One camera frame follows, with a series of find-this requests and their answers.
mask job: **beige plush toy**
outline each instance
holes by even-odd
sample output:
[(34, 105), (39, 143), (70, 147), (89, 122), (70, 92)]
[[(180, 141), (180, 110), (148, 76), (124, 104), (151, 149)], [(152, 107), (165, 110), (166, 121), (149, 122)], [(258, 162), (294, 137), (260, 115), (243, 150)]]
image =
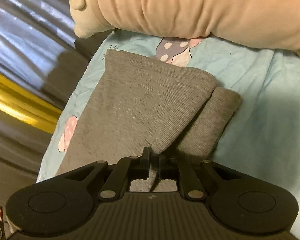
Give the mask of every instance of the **beige plush toy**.
[(300, 55), (300, 0), (70, 0), (75, 34), (119, 28), (160, 37), (215, 36)]

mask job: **black plastic device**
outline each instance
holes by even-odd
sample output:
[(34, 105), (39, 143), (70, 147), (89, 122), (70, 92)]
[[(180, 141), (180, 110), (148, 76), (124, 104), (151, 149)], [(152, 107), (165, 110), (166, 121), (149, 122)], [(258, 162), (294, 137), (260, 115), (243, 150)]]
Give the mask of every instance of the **black plastic device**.
[(159, 179), (176, 180), (178, 191), (129, 192), (149, 177), (150, 156), (145, 147), (141, 157), (97, 161), (16, 192), (6, 205), (9, 239), (296, 239), (291, 193), (209, 160), (159, 155)]

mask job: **white polka dot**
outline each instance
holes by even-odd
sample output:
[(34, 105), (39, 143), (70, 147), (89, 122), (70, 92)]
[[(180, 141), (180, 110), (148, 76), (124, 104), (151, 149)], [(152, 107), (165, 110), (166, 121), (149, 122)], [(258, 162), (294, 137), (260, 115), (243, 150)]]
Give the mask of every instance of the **white polka dot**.
[(183, 41), (183, 42), (180, 43), (180, 47), (182, 47), (182, 48), (187, 46), (187, 45), (188, 45), (187, 41)]
[(172, 43), (171, 42), (167, 42), (165, 45), (164, 45), (164, 48), (165, 49), (169, 49), (171, 47)]
[(166, 55), (163, 55), (161, 58), (160, 58), (160, 60), (161, 61), (166, 61), (168, 59), (168, 55), (166, 54)]

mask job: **light blue bedsheet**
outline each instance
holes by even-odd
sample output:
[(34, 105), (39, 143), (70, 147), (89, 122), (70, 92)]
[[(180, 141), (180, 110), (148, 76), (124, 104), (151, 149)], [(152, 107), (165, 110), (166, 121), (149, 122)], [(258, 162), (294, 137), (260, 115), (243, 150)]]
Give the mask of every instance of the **light blue bedsheet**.
[[(106, 50), (153, 56), (160, 41), (125, 31), (112, 33), (104, 41), (59, 119), (38, 181), (53, 177), (58, 170), (65, 155), (60, 138), (71, 133), (64, 135), (66, 121), (80, 117), (104, 72)], [(220, 86), (243, 98), (212, 160), (292, 192), (299, 203), (292, 233), (300, 238), (300, 58), (289, 51), (249, 49), (215, 37), (203, 40), (190, 54), (189, 66), (213, 74)]]

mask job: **metallic curved surface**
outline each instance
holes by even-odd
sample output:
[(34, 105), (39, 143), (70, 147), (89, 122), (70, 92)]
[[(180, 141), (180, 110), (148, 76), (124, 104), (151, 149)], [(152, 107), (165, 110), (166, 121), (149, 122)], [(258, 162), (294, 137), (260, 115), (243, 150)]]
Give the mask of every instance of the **metallic curved surface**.
[(24, 123), (53, 133), (61, 110), (0, 74), (0, 110)]
[(0, 73), (59, 109), (95, 51), (74, 35), (69, 0), (0, 0)]

